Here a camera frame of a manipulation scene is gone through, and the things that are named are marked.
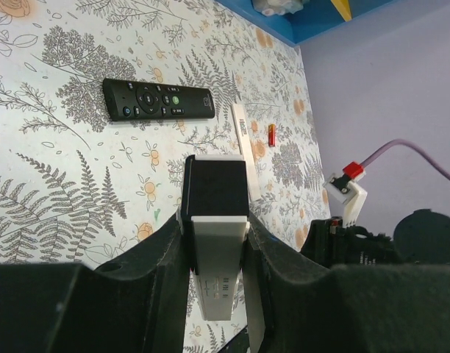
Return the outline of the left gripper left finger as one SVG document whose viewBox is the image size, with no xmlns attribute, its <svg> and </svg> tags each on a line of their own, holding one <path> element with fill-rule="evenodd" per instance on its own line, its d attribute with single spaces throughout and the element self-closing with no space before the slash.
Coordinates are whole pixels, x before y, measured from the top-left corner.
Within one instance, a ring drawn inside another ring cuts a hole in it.
<svg viewBox="0 0 450 353">
<path fill-rule="evenodd" d="M 180 352 L 188 283 L 175 218 L 96 269 L 0 264 L 0 352 Z"/>
</svg>

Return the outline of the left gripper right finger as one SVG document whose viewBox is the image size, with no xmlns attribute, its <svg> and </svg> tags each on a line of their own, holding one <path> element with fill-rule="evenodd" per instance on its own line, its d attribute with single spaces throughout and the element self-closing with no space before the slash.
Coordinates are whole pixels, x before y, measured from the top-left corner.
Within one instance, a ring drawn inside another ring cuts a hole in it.
<svg viewBox="0 0 450 353">
<path fill-rule="evenodd" d="M 252 352 L 450 352 L 450 265 L 325 268 L 250 221 Z"/>
</svg>

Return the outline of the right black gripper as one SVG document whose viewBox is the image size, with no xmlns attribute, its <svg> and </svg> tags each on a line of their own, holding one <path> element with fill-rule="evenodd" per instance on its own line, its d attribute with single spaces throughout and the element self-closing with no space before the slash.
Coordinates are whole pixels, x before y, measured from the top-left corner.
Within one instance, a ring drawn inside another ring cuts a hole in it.
<svg viewBox="0 0 450 353">
<path fill-rule="evenodd" d="M 341 217 L 314 220 L 300 253 L 319 265 L 400 264 L 390 237 L 361 226 L 343 226 Z"/>
</svg>

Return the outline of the white remote battery cover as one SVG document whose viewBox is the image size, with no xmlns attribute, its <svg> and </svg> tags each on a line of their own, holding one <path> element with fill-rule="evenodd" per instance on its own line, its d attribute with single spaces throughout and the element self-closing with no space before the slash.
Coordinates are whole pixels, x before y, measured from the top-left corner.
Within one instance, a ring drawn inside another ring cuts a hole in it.
<svg viewBox="0 0 450 353">
<path fill-rule="evenodd" d="M 246 162 L 246 175 L 251 202 L 255 202 L 261 197 L 257 171 L 254 162 L 254 155 L 247 129 L 246 113 L 242 104 L 232 105 L 232 116 L 237 134 L 237 141 L 240 154 Z"/>
</svg>

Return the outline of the white remote control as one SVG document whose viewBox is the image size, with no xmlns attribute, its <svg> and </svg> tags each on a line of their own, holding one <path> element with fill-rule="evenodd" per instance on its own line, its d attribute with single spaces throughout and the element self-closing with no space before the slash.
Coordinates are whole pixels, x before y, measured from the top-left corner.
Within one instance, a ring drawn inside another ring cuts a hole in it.
<svg viewBox="0 0 450 353">
<path fill-rule="evenodd" d="M 176 219 L 205 321 L 232 317 L 249 213 L 246 162 L 240 155 L 186 158 Z"/>
</svg>

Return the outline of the red battery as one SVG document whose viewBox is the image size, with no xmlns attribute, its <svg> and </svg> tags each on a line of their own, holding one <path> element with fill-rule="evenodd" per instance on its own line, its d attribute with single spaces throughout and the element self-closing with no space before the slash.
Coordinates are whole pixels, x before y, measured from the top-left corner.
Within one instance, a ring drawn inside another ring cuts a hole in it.
<svg viewBox="0 0 450 353">
<path fill-rule="evenodd" d="M 270 147 L 276 146 L 276 125 L 270 124 L 268 126 L 268 145 Z"/>
</svg>

